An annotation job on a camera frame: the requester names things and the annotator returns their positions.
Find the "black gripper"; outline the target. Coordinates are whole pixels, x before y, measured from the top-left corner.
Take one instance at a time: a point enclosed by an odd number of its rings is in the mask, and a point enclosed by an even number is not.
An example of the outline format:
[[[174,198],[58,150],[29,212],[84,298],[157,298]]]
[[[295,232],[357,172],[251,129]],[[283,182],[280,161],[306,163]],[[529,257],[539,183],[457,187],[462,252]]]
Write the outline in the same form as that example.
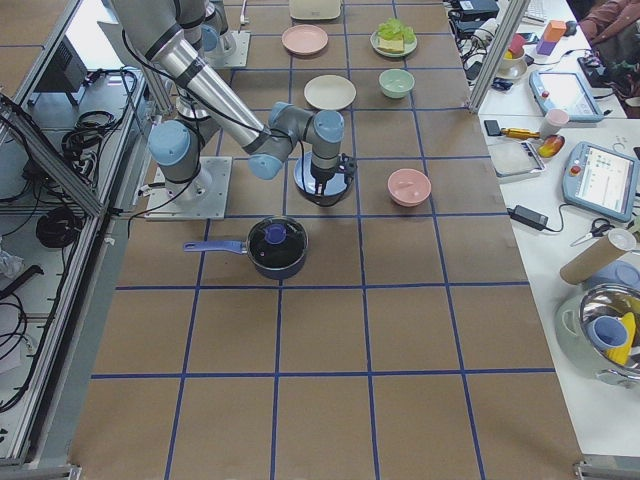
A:
[[[357,169],[356,160],[344,153],[333,157],[311,154],[310,172],[315,181],[314,194],[322,195],[335,175],[341,175],[343,183],[350,186]]]

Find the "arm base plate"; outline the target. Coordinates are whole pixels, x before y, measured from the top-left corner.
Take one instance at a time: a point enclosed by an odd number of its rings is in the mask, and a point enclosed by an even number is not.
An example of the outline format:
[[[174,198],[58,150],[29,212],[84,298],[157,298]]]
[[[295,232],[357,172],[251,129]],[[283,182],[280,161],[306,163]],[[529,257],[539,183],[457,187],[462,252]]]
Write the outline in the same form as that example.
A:
[[[147,213],[150,221],[222,220],[225,217],[231,177],[232,158],[202,156],[201,170],[188,189],[176,200],[171,193],[179,193],[177,185],[169,183],[154,188],[148,196]]]
[[[244,68],[250,45],[249,31],[228,30],[219,35],[215,30],[202,30],[202,46],[207,62],[215,69]]]

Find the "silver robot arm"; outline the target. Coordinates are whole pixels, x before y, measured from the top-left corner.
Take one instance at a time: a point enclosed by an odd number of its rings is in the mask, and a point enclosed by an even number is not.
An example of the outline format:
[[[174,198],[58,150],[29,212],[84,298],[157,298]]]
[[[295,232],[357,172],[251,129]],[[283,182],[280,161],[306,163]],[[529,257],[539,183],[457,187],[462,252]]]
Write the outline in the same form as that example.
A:
[[[221,1],[116,1],[123,39],[147,68],[165,73],[196,100],[248,154],[252,173],[271,180],[295,147],[309,144],[300,158],[300,190],[313,203],[329,207],[350,190],[356,171],[353,158],[341,151],[344,119],[336,111],[311,113],[278,102],[263,124],[207,63],[202,33],[211,27],[228,31]]]
[[[200,53],[224,55],[235,48],[223,1],[183,1],[178,23]]]

